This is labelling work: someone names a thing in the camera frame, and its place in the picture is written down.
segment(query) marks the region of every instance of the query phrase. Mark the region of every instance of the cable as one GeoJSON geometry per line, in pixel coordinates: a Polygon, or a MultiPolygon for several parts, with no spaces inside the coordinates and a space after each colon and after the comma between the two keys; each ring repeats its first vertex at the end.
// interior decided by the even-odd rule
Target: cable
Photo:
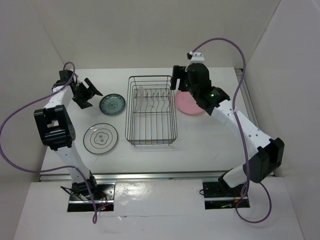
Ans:
{"type": "MultiPolygon", "coordinates": [[[[244,150],[244,158],[245,158],[245,166],[246,166],[246,183],[245,185],[243,185],[243,188],[241,190],[241,197],[244,198],[248,195],[248,190],[249,190],[249,185],[250,185],[250,166],[249,166],[249,156],[248,156],[248,149],[247,149],[247,143],[246,143],[246,139],[245,139],[245,134],[244,134],[244,131],[242,129],[242,126],[241,126],[241,123],[240,123],[240,120],[239,120],[239,117],[238,117],[238,114],[237,114],[237,111],[235,111],[236,109],[236,97],[237,97],[237,94],[240,90],[240,87],[244,81],[244,78],[245,78],[245,74],[246,74],[246,58],[245,58],[245,55],[244,55],[244,52],[240,49],[240,47],[234,43],[233,41],[227,39],[227,38],[224,38],[224,37],[214,37],[214,38],[210,38],[204,42],[202,42],[200,45],[198,45],[195,49],[192,50],[192,52],[195,52],[197,51],[199,48],[201,48],[203,45],[209,43],[209,42],[212,42],[212,41],[216,41],[216,40],[221,40],[221,41],[225,41],[231,45],[233,45],[240,53],[241,55],[241,58],[242,58],[242,63],[243,63],[243,70],[242,70],[242,76],[241,76],[241,79],[239,81],[239,84],[238,86],[236,87],[235,89],[235,92],[234,92],[234,95],[233,95],[233,99],[232,99],[232,109],[233,109],[233,112],[234,112],[234,117],[235,117],[235,120],[236,120],[236,123],[238,125],[238,128],[239,128],[239,132],[240,132],[240,136],[241,136],[241,140],[242,140],[242,145],[243,145],[243,150],[244,150]]],[[[249,221],[249,220],[246,220],[245,218],[243,218],[239,212],[238,212],[238,206],[239,206],[239,203],[241,203],[241,201],[235,206],[235,211],[236,213],[238,214],[238,216],[246,221],[247,223],[251,223],[251,224],[258,224],[258,223],[261,223],[263,222],[264,220],[266,220],[270,213],[271,213],[271,209],[272,209],[272,202],[271,202],[271,198],[270,198],[270,195],[269,195],[269,192],[268,190],[266,189],[266,187],[260,183],[261,186],[264,188],[267,196],[268,196],[268,199],[269,199],[269,211],[268,211],[268,214],[261,220],[259,221],[249,221]]]]}
{"type": "Polygon", "coordinates": [[[103,194],[104,194],[104,198],[105,198],[105,204],[108,203],[108,198],[107,198],[107,194],[103,191],[103,194]]]}
{"type": "Polygon", "coordinates": [[[67,188],[67,187],[64,187],[64,186],[60,186],[60,188],[65,191],[67,194],[69,194],[70,196],[75,196],[77,197],[80,201],[83,201],[83,199],[74,193],[74,191],[71,189],[71,188],[67,188]]]}
{"type": "Polygon", "coordinates": [[[101,204],[100,207],[102,207],[102,204],[104,204],[104,196],[101,192],[99,192],[100,196],[101,196],[101,204]]]}
{"type": "Polygon", "coordinates": [[[75,65],[71,62],[71,61],[68,61],[64,64],[63,66],[63,70],[66,69],[66,66],[68,64],[71,64],[72,67],[73,67],[73,71],[72,71],[72,74],[71,74],[71,77],[70,79],[66,82],[66,84],[59,90],[59,91],[56,91],[56,92],[53,92],[47,96],[44,96],[44,97],[41,97],[37,100],[34,100],[20,108],[18,108],[17,110],[15,110],[14,112],[12,112],[9,116],[6,117],[6,119],[3,120],[3,122],[1,123],[0,125],[0,155],[3,157],[3,159],[8,163],[10,164],[12,167],[20,170],[20,171],[23,171],[23,172],[26,172],[26,173],[32,173],[32,174],[41,174],[41,173],[47,173],[47,172],[52,172],[52,171],[55,171],[55,170],[60,170],[60,169],[75,169],[80,175],[81,177],[83,178],[84,180],[84,183],[86,185],[86,188],[88,190],[88,193],[89,193],[89,196],[90,196],[90,199],[92,201],[92,205],[93,205],[93,209],[94,209],[94,215],[93,215],[93,218],[92,218],[92,222],[93,224],[96,224],[97,223],[97,220],[98,220],[98,212],[104,208],[105,206],[111,204],[111,203],[108,203],[104,206],[101,206],[97,209],[96,207],[96,204],[95,204],[95,200],[94,200],[94,197],[92,195],[92,192],[90,190],[90,187],[89,187],[89,184],[88,184],[88,181],[86,180],[86,177],[85,175],[75,166],[71,166],[71,165],[66,165],[66,166],[60,166],[60,167],[55,167],[55,168],[51,168],[51,169],[47,169],[47,170],[30,170],[30,169],[26,169],[26,168],[23,168],[21,166],[18,166],[16,165],[14,162],[10,161],[10,159],[6,156],[6,154],[4,153],[3,149],[2,149],[2,145],[1,145],[1,135],[2,135],[2,131],[6,125],[6,123],[9,121],[9,119],[11,119],[15,114],[17,114],[18,112],[20,112],[21,110],[29,107],[30,105],[32,104],[35,104],[35,103],[38,103],[44,99],[47,99],[47,98],[51,98],[52,96],[56,95],[57,93],[59,93],[60,91],[62,91],[63,89],[65,89],[70,83],[71,81],[73,80],[74,76],[75,76],[75,73],[76,73],[76,67],[75,65]]]}

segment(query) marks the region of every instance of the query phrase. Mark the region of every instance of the plate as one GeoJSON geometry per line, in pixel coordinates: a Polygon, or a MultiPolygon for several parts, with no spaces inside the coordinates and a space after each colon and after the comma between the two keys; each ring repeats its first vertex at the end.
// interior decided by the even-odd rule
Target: plate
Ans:
{"type": "Polygon", "coordinates": [[[175,94],[175,105],[181,112],[189,115],[196,115],[205,111],[197,105],[196,100],[188,91],[178,91],[175,94]]]}
{"type": "Polygon", "coordinates": [[[92,154],[105,154],[113,149],[118,141],[114,126],[99,123],[90,127],[84,134],[83,145],[92,154]]]}
{"type": "Polygon", "coordinates": [[[117,115],[125,109],[125,106],[124,97],[116,93],[104,96],[99,104],[101,112],[106,115],[117,115]]]}

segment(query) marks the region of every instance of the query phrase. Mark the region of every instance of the dish rack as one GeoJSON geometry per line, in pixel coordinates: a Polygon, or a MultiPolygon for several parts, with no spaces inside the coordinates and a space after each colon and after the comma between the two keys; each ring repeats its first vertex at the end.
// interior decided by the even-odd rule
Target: dish rack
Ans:
{"type": "Polygon", "coordinates": [[[128,81],[125,138],[138,146],[170,145],[178,136],[171,76],[131,76],[128,81]]]}

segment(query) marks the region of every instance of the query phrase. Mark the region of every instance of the metal base plate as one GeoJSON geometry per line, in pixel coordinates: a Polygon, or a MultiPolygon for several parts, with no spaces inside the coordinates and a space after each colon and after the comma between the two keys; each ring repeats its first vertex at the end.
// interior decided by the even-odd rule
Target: metal base plate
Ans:
{"type": "MultiPolygon", "coordinates": [[[[102,212],[108,212],[114,210],[116,185],[114,183],[98,184],[97,192],[93,194],[96,208],[99,208],[107,203],[111,203],[102,209],[102,212]]],[[[69,198],[69,204],[67,212],[93,212],[94,207],[90,198],[83,196],[77,197],[71,195],[69,198]]]]}
{"type": "Polygon", "coordinates": [[[250,208],[249,199],[241,198],[243,184],[230,192],[223,192],[217,181],[203,182],[204,207],[208,209],[234,209],[239,201],[239,208],[250,208]]]}

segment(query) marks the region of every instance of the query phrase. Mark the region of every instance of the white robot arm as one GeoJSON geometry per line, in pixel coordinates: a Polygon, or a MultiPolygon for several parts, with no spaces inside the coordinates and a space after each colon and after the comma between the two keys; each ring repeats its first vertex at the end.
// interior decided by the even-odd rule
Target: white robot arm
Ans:
{"type": "MultiPolygon", "coordinates": [[[[236,137],[240,138],[239,127],[234,111],[241,122],[247,143],[250,167],[250,180],[260,183],[282,163],[284,142],[280,138],[272,139],[258,129],[238,109],[233,110],[230,97],[219,87],[212,86],[209,70],[203,64],[204,56],[201,52],[187,54],[190,63],[187,66],[174,66],[171,78],[171,89],[190,92],[197,105],[223,123],[236,137]]],[[[229,190],[247,181],[246,164],[240,165],[224,173],[219,178],[222,189],[229,190]]]]}
{"type": "MultiPolygon", "coordinates": [[[[102,94],[93,86],[88,78],[84,81],[88,88],[76,79],[73,79],[69,86],[63,86],[72,76],[72,71],[62,70],[59,72],[60,80],[52,87],[52,92],[58,92],[50,98],[42,109],[34,111],[35,122],[40,134],[42,143],[50,147],[66,164],[75,166],[85,176],[89,183],[91,192],[95,192],[97,182],[90,170],[83,163],[73,141],[76,139],[74,126],[67,113],[67,106],[73,99],[80,108],[84,109],[92,106],[88,103],[94,95],[102,94]]],[[[74,168],[68,168],[72,180],[72,191],[76,195],[88,195],[88,189],[84,179],[74,168]]]]}

